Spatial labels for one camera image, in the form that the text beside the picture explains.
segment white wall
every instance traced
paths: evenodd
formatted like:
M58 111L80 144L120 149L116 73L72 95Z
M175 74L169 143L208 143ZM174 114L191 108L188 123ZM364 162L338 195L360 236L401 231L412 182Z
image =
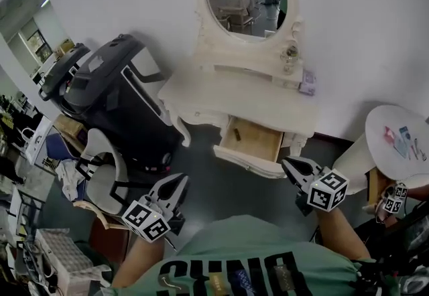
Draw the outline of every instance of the white wall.
M68 39L66 31L61 26L60 20L55 14L54 8L49 2L34 14L33 19L39 27L48 45L55 50L65 39Z
M138 31L174 69L196 43L196 0L51 2L73 41L91 49ZM380 102L429 115L429 0L300 0L300 9L306 63L318 77L316 131L356 139Z
M2 35L0 35L0 67L4 69L15 85L42 113L52 120L58 116L60 111L52 102L41 100L38 94L38 87L33 83L17 58L13 55Z
M13 83L12 79L9 78L4 69L0 67L0 95L15 98L18 92L18 87L16 87L15 83Z
M32 74L35 69L39 68L38 62L33 58L19 35L15 35L12 40L8 42L8 45L18 59L18 62L29 75Z

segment wooden drawer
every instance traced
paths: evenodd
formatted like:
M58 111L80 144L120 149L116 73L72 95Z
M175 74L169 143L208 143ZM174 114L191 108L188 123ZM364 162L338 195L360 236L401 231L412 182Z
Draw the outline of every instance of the wooden drawer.
M199 110L197 108L178 108L180 118L190 125L213 125L225 127L229 117L226 114L209 110Z
M281 165L276 163L282 139L282 132L232 117L221 143L213 149L218 158L240 165L257 175L284 178Z

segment window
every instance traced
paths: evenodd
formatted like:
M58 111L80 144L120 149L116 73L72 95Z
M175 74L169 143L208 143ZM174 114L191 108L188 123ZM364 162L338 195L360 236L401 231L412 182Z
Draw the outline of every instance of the window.
M42 63L44 63L52 54L51 47L49 47L49 45L45 42L42 33L40 33L40 30L37 30L28 39L28 44Z

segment vanity table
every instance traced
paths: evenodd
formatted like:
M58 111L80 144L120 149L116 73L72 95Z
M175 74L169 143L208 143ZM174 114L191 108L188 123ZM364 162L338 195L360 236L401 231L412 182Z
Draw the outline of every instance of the vanity table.
M183 121L213 125L221 141L214 154L257 175L285 178L278 154L290 147L300 155L314 134L315 97L301 94L304 61L290 63L290 48L300 47L303 26L298 0L288 0L283 26L270 38L226 31L208 0L198 0L200 33L189 66L178 68L158 97L173 125L192 142Z

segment white cloth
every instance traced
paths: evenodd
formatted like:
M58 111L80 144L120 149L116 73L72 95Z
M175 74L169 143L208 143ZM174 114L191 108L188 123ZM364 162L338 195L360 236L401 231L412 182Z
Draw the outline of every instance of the white cloth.
M84 177L76 170L76 161L71 159L61 161L55 172L62 181L62 192L67 199L69 201L77 199L77 187L84 180Z

